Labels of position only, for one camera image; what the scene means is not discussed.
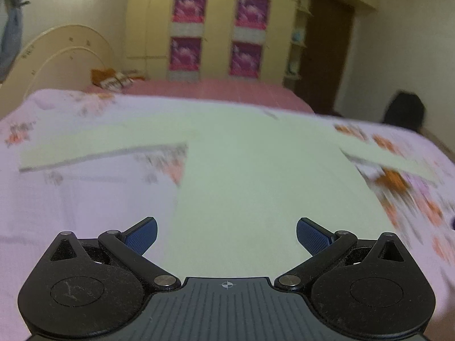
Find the black bag on floor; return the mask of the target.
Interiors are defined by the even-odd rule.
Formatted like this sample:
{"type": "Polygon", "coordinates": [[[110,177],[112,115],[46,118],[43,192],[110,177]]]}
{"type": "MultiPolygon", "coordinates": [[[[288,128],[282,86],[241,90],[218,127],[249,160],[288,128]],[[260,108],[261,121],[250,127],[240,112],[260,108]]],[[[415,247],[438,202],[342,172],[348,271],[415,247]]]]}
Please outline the black bag on floor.
{"type": "Polygon", "coordinates": [[[416,93],[398,91],[384,113],[382,124],[420,133],[425,116],[426,107],[416,93]]]}

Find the lower right purple poster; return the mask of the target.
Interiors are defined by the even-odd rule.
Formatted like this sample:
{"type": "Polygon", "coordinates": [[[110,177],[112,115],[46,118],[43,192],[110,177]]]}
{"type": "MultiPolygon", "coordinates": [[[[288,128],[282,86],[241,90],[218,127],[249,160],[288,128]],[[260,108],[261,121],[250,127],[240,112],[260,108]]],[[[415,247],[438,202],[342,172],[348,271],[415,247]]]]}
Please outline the lower right purple poster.
{"type": "Polygon", "coordinates": [[[229,75],[243,78],[259,78],[262,45],[233,41],[229,75]]]}

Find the dark brown wooden door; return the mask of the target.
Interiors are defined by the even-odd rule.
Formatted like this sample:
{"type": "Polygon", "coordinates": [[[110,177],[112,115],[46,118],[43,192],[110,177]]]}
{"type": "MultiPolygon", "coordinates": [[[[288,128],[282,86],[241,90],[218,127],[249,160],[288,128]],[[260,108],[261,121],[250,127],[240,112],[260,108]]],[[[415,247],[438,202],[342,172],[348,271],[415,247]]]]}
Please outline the dark brown wooden door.
{"type": "Polygon", "coordinates": [[[318,114],[332,113],[344,72],[355,10],[339,0],[310,0],[295,93],[318,114]]]}

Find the grey blue curtain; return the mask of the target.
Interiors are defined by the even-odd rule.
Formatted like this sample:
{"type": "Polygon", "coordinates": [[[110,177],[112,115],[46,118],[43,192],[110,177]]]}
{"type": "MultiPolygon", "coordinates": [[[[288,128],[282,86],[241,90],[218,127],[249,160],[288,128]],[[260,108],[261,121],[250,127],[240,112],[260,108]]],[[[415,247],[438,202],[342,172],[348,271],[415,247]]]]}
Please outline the grey blue curtain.
{"type": "Polygon", "coordinates": [[[5,0],[7,20],[1,37],[1,81],[3,82],[22,47],[22,8],[29,4],[25,0],[5,0]]]}

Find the upper right purple poster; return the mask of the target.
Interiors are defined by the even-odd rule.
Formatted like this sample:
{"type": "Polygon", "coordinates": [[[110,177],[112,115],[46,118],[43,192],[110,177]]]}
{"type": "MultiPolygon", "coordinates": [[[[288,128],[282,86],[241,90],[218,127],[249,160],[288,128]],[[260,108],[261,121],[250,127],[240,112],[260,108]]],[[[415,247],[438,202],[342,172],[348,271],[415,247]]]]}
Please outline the upper right purple poster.
{"type": "Polygon", "coordinates": [[[266,30],[270,0],[237,0],[235,25],[266,30]]]}

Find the upper left purple poster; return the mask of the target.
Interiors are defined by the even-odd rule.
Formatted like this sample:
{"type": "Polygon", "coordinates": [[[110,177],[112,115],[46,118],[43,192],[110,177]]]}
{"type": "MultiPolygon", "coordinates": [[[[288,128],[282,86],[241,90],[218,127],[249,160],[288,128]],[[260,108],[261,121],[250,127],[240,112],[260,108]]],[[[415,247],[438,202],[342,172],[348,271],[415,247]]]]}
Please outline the upper left purple poster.
{"type": "Polygon", "coordinates": [[[172,22],[204,23],[207,0],[174,0],[172,22]]]}

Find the lilac floral bed sheet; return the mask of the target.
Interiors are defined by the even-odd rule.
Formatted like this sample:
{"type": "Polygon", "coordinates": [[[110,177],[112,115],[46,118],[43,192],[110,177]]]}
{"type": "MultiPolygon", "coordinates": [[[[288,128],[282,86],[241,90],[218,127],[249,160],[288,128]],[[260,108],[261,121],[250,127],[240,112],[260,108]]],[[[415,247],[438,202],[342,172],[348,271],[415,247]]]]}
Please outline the lilac floral bed sheet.
{"type": "Polygon", "coordinates": [[[384,172],[363,161],[356,167],[392,223],[390,231],[402,239],[433,287],[437,306],[427,336],[452,340],[454,163],[429,140],[391,126],[262,106],[52,89],[35,92],[1,121],[1,338],[28,338],[17,307],[18,292],[56,234],[71,231],[92,238],[108,229],[127,229],[146,217],[134,218],[127,199],[134,181],[127,173],[98,166],[22,170],[22,152],[40,142],[128,119],[227,108],[313,118],[347,136],[427,163],[435,182],[384,172]]]}

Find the pale cream knit garment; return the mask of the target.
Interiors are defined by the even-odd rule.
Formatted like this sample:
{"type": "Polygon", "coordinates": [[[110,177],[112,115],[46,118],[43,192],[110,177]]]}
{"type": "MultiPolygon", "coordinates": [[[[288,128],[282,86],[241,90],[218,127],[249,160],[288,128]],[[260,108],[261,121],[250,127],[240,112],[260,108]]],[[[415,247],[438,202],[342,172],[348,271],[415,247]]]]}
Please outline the pale cream knit garment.
{"type": "Polygon", "coordinates": [[[181,278],[274,278],[307,253],[296,237],[308,217],[368,239],[390,231],[356,163],[427,182],[427,163],[406,159],[298,115],[227,108],[128,119],[22,152],[22,170],[114,168],[134,181],[135,219],[158,233],[146,257],[181,278]]]}

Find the pink checked bedspread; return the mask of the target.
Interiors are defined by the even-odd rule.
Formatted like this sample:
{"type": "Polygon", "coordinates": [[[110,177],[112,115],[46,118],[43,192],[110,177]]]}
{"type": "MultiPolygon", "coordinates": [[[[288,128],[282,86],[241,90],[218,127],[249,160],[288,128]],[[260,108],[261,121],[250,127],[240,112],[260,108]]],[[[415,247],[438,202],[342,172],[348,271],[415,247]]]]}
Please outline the pink checked bedspread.
{"type": "Polygon", "coordinates": [[[291,90],[280,85],[233,79],[204,79],[199,82],[138,80],[120,89],[125,95],[148,95],[179,99],[235,102],[312,114],[312,108],[291,90]]]}

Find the cream built-in wardrobe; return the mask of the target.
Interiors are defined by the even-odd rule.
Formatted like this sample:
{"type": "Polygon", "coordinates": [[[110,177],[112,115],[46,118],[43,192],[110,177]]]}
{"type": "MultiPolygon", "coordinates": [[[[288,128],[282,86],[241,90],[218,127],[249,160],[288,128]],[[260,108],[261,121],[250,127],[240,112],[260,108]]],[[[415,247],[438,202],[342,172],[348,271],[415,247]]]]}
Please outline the cream built-in wardrobe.
{"type": "MultiPolygon", "coordinates": [[[[379,0],[342,0],[376,8],[379,0]]],[[[150,79],[197,81],[243,78],[229,75],[233,41],[262,45],[259,78],[281,84],[288,75],[289,53],[303,43],[298,15],[309,14],[309,0],[270,0],[266,30],[235,25],[237,0],[207,0],[204,23],[172,22],[174,0],[127,0],[123,65],[150,79]],[[197,72],[170,71],[172,37],[201,38],[197,72]]]]}

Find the cream arched headboard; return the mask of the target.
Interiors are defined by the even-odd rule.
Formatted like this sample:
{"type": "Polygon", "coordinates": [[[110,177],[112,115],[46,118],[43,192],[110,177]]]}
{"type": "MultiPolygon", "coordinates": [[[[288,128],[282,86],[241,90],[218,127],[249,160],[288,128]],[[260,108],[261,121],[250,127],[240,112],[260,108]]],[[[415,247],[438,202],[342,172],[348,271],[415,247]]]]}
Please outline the cream arched headboard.
{"type": "Polygon", "coordinates": [[[80,91],[92,84],[92,69],[113,67],[113,50],[95,29],[83,25],[51,28],[16,57],[1,84],[1,117],[40,89],[80,91]]]}

